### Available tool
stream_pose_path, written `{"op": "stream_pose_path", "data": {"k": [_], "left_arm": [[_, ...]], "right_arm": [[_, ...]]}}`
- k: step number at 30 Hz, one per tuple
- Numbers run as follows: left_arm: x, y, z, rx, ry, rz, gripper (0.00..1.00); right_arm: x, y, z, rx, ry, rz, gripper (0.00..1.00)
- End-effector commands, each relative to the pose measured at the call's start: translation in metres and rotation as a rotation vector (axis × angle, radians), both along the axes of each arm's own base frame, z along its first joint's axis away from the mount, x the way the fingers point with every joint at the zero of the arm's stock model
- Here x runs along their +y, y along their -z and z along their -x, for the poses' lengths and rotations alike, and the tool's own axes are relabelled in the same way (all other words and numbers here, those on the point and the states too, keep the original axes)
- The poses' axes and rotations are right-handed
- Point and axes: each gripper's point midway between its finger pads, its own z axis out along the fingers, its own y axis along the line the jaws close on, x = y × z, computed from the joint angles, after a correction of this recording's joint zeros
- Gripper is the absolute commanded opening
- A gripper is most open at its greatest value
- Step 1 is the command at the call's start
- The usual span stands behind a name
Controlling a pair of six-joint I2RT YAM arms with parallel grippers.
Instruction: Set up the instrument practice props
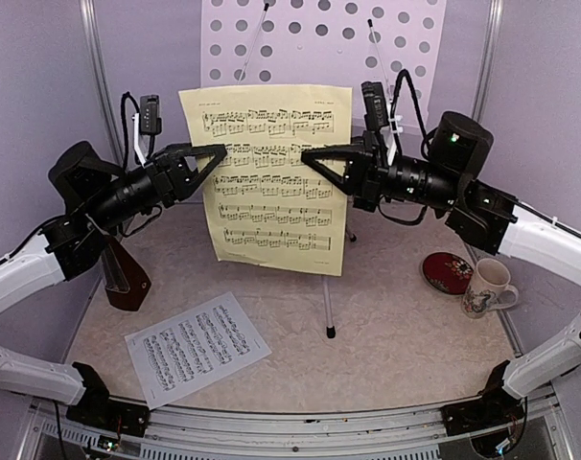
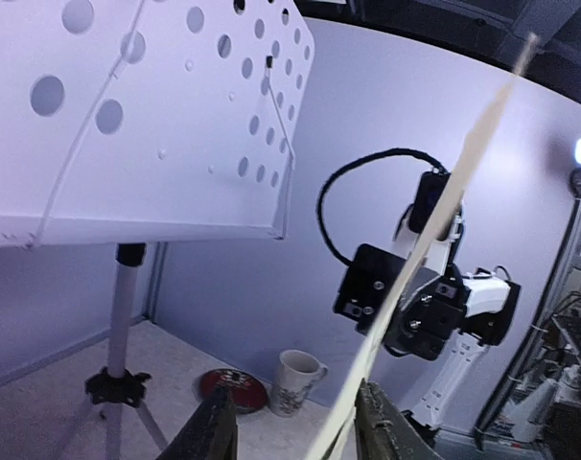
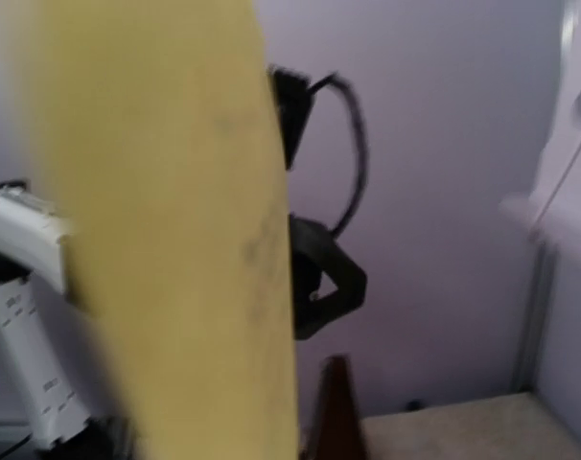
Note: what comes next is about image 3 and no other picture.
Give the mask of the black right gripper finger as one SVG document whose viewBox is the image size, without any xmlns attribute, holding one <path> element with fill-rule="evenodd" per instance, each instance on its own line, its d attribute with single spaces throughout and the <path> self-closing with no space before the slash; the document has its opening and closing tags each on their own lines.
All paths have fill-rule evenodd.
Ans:
<svg viewBox="0 0 581 460">
<path fill-rule="evenodd" d="M 308 340 L 362 307 L 365 271 L 321 223 L 289 216 L 293 333 Z"/>
</svg>

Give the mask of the yellow sheet music page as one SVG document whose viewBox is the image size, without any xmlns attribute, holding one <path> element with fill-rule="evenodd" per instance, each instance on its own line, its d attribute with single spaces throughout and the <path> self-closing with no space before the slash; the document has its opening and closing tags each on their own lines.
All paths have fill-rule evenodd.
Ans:
<svg viewBox="0 0 581 460">
<path fill-rule="evenodd" d="M 37 138 L 153 459 L 298 453 L 283 154 L 248 1 L 38 1 Z"/>
</svg>

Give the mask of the white perforated music stand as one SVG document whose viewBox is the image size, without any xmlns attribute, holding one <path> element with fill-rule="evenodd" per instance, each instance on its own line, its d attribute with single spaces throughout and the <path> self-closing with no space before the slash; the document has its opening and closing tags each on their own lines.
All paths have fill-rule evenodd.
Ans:
<svg viewBox="0 0 581 460">
<path fill-rule="evenodd" d="M 562 75 L 531 191 L 500 205 L 527 229 L 581 236 L 581 1 L 569 1 L 561 31 Z"/>
</svg>

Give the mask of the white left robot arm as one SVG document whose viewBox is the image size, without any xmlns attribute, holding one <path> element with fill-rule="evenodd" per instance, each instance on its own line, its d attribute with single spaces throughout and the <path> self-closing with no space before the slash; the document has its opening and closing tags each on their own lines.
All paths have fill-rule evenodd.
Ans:
<svg viewBox="0 0 581 460">
<path fill-rule="evenodd" d="M 70 231 L 26 181 L 0 182 L 0 349 L 25 409 L 27 443 L 39 459 L 131 459 L 134 432 L 97 419 L 69 383 L 39 314 L 32 278 L 71 304 Z M 294 336 L 306 340 L 364 302 L 367 275 L 338 245 L 337 231 L 290 218 Z"/>
</svg>

